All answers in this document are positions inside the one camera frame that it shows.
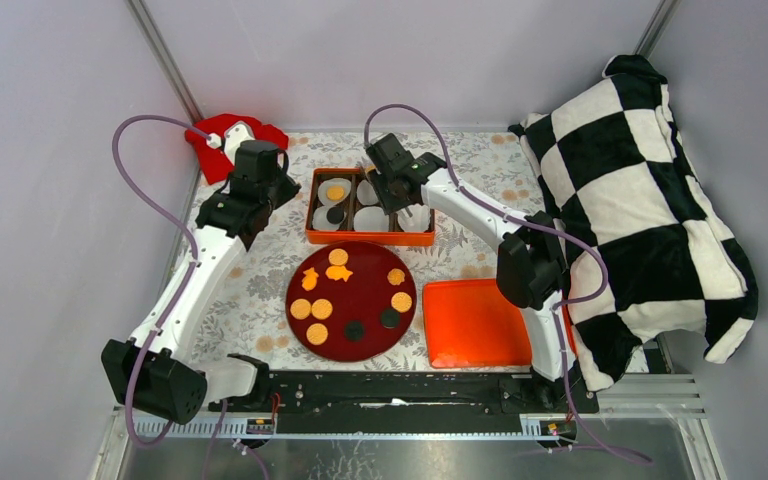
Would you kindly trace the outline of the orange tin lid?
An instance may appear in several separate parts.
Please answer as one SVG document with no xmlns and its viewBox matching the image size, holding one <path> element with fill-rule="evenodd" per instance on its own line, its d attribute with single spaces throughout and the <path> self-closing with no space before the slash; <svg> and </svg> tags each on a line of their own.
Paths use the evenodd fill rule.
<svg viewBox="0 0 768 480">
<path fill-rule="evenodd" d="M 552 379 L 561 373 L 551 306 L 521 309 L 494 279 L 432 282 L 423 289 L 430 365 L 436 369 L 534 366 Z"/>
</svg>

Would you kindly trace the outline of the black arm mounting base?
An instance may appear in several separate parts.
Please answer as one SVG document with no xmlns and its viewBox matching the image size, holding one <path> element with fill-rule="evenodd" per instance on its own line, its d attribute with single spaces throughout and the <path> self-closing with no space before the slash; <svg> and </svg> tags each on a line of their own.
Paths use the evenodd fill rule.
<svg viewBox="0 0 768 480">
<path fill-rule="evenodd" d="M 598 412 L 579 375 L 571 391 L 530 374 L 284 370 L 228 409 L 263 413 L 282 434 L 503 434 L 521 432 L 523 415 Z"/>
</svg>

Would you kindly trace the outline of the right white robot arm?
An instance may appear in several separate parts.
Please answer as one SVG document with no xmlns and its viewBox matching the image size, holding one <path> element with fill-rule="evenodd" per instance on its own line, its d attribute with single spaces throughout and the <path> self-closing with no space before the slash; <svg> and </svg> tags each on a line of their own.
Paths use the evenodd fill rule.
<svg viewBox="0 0 768 480">
<path fill-rule="evenodd" d="M 531 344 L 531 370 L 542 377 L 533 386 L 535 402 L 557 412 L 573 398 L 565 377 L 572 349 L 550 307 L 561 299 L 566 265 L 552 219 L 527 216 L 460 180 L 449 162 L 432 153 L 416 156 L 388 133 L 364 139 L 374 168 L 366 175 L 380 206 L 388 214 L 423 205 L 441 212 L 473 232 L 497 258 L 496 285 L 503 297 L 525 313 Z"/>
</svg>

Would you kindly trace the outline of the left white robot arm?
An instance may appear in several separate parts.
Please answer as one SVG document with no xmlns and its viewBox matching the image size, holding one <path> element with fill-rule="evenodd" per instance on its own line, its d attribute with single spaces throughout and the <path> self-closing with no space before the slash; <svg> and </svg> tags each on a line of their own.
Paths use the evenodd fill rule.
<svg viewBox="0 0 768 480">
<path fill-rule="evenodd" d="M 126 341 L 110 340 L 101 362 L 118 402 L 184 425 L 205 404 L 232 397 L 256 411 L 269 401 L 268 368 L 235 354 L 190 364 L 200 322 L 237 259 L 251 249 L 271 214 L 300 190 L 284 149 L 261 140 L 232 148 L 227 184 L 204 200 L 190 240 L 195 247 L 167 290 Z"/>
</svg>

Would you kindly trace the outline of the black round cookie bottom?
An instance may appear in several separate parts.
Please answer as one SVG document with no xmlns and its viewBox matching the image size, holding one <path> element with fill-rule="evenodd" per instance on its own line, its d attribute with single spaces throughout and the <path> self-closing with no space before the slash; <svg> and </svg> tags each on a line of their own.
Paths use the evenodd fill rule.
<svg viewBox="0 0 768 480">
<path fill-rule="evenodd" d="M 349 342 L 359 342 L 365 336 L 365 327 L 360 321 L 351 321 L 345 325 L 343 333 Z"/>
</svg>

